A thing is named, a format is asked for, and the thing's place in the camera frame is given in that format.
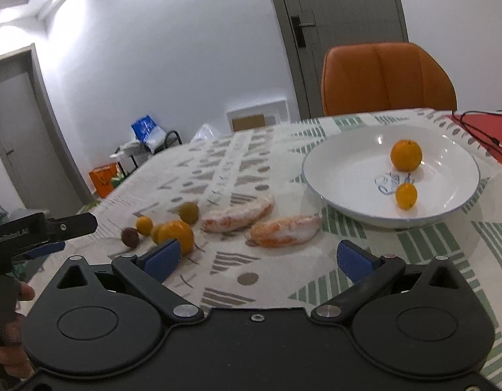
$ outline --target white wall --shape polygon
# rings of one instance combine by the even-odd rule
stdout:
[[[57,118],[57,123],[59,124],[61,132],[79,170],[90,186],[90,189],[93,190],[93,185],[87,174],[90,170],[90,164],[88,158],[83,153],[80,139],[74,127],[74,122],[68,113],[64,96],[61,94],[59,83],[54,73],[51,51],[47,46],[47,35],[44,24],[38,22],[35,18],[25,18],[10,22],[6,25],[0,25],[0,55],[27,47],[32,43],[36,44],[41,73],[47,87],[54,114]],[[8,176],[1,158],[0,202],[3,207],[9,211],[22,206],[22,201]]]
[[[47,19],[62,91],[94,165],[151,114],[184,140],[225,111],[287,99],[299,118],[271,0],[67,0]]]
[[[402,0],[410,41],[455,86],[459,110],[502,109],[502,0]]]

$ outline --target door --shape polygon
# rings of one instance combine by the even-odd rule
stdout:
[[[287,51],[289,63],[292,70],[301,68],[303,78],[303,85],[300,82],[298,87],[303,86],[304,90],[297,89],[297,96],[298,99],[306,96],[308,114],[313,118],[323,116],[320,81],[323,59],[330,48],[407,40],[399,0],[283,0],[283,3],[297,53]],[[278,1],[275,6],[280,18]]]
[[[65,217],[82,207],[39,111],[30,52],[0,61],[0,155],[28,209]]]

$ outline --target chair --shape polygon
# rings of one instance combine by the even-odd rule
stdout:
[[[325,116],[429,107],[457,110],[452,82],[421,47],[410,43],[331,48],[321,81]]]

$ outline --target bolt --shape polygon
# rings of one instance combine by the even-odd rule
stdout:
[[[330,319],[341,315],[341,309],[337,305],[325,304],[316,308],[316,314]]]
[[[173,309],[173,314],[177,317],[193,317],[198,313],[198,310],[195,305],[181,304]]]
[[[253,322],[263,322],[265,320],[265,316],[263,314],[253,314],[251,315],[251,320]]]

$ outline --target door frame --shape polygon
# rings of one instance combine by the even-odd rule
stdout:
[[[39,111],[41,113],[41,118],[43,119],[44,126],[47,130],[48,138],[55,150],[55,154],[59,159],[63,167],[63,170],[66,173],[66,176],[68,177],[68,180],[74,187],[74,190],[79,199],[81,200],[82,204],[85,205],[91,203],[95,201],[95,199],[93,198],[91,191],[89,190],[88,186],[85,183],[85,180],[83,179],[81,173],[79,172],[79,169],[75,164],[75,160],[73,159],[72,154],[70,153],[68,145],[66,144],[63,133],[59,128],[59,124],[57,123],[57,118],[55,117],[55,113],[53,111],[52,104],[50,103],[48,92],[44,84],[43,76],[41,73],[41,66],[39,65],[39,59],[37,57],[35,44],[32,43],[27,47],[20,48],[18,50],[11,51],[9,53],[1,55],[0,62],[7,62],[14,59],[15,57],[20,57],[25,55],[29,57],[31,61],[33,76],[31,77],[30,80],[32,82],[32,88],[34,90],[34,96]],[[8,157],[3,148],[1,132],[0,132],[0,157],[3,164],[5,165],[5,169],[7,170],[8,175],[10,176],[10,178],[12,178],[13,175],[10,175],[10,173],[13,172],[14,170],[12,168],[12,165],[8,161]],[[17,182],[20,181],[13,180],[13,184],[15,187],[18,186]]]
[[[399,23],[401,24],[401,31],[403,33],[403,41],[408,43],[408,31],[405,21],[405,13],[403,11],[403,4],[401,3],[401,0],[395,0],[395,1],[396,1],[397,12],[399,15]],[[291,19],[287,11],[287,5],[285,3],[285,0],[273,0],[273,5],[276,11],[276,16],[278,17],[281,36],[283,37],[285,50],[287,52],[287,59],[289,61],[289,66],[291,68],[291,75],[293,77],[293,83],[294,83],[294,91],[296,93],[296,99],[298,101],[298,109],[300,111],[300,118],[302,120],[309,119],[311,117],[311,113],[309,110],[309,99],[307,98],[304,76],[301,70],[300,58],[298,55],[296,40],[294,38],[293,26],[291,24]]]

